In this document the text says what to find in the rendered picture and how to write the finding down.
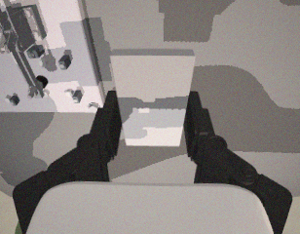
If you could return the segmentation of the white fixture plate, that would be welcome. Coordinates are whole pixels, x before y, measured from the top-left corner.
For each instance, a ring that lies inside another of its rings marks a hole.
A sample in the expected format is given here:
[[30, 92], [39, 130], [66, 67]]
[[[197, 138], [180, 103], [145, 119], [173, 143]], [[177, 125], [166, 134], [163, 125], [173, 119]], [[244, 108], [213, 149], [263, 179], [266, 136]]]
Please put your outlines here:
[[[11, 54], [0, 54], [0, 112], [90, 112], [89, 104], [103, 107], [105, 102], [101, 89], [92, 44], [87, 28], [82, 0], [9, 0], [12, 8], [36, 5], [47, 36], [34, 45], [43, 45], [45, 53], [39, 58], [28, 58], [35, 77], [48, 79], [44, 90], [47, 97], [27, 98], [28, 86]], [[61, 70], [58, 61], [69, 55], [71, 64]], [[48, 64], [42, 67], [41, 59]], [[81, 90], [80, 103], [74, 103], [73, 95], [65, 93]], [[19, 103], [11, 105], [6, 96], [17, 96]]]

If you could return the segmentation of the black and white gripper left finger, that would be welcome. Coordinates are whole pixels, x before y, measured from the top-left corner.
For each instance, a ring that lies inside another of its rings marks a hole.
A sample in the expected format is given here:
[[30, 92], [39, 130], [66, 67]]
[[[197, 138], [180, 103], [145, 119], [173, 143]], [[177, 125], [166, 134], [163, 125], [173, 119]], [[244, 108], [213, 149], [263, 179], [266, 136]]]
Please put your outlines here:
[[53, 186], [71, 181], [110, 182], [107, 163], [117, 156], [121, 130], [117, 93], [108, 91], [103, 107], [97, 109], [90, 133], [78, 139], [77, 147], [52, 162], [46, 171], [14, 188], [13, 199], [22, 234], [26, 234], [40, 199]]

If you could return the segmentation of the toggle clamp with red handle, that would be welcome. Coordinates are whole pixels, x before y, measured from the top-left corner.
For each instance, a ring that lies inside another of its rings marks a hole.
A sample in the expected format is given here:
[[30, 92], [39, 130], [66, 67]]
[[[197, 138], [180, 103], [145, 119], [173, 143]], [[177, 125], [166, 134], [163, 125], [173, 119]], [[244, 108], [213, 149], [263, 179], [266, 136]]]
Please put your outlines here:
[[6, 11], [0, 9], [0, 54], [11, 53], [28, 86], [27, 98], [43, 98], [43, 89], [48, 85], [48, 79], [42, 75], [35, 77], [24, 54], [33, 43], [47, 36], [37, 6], [12, 9], [9, 0], [2, 2]]

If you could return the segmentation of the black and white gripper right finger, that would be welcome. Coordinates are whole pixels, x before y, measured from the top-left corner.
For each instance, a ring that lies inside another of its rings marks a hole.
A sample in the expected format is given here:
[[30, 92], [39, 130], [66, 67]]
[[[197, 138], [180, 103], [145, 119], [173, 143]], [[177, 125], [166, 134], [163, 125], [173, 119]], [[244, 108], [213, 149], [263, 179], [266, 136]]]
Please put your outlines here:
[[197, 165], [194, 183], [226, 181], [253, 192], [261, 201], [274, 234], [282, 234], [292, 203], [290, 191], [258, 174], [252, 165], [227, 148], [226, 140], [215, 135], [208, 109], [202, 108], [198, 92], [189, 93], [183, 126], [187, 155]]

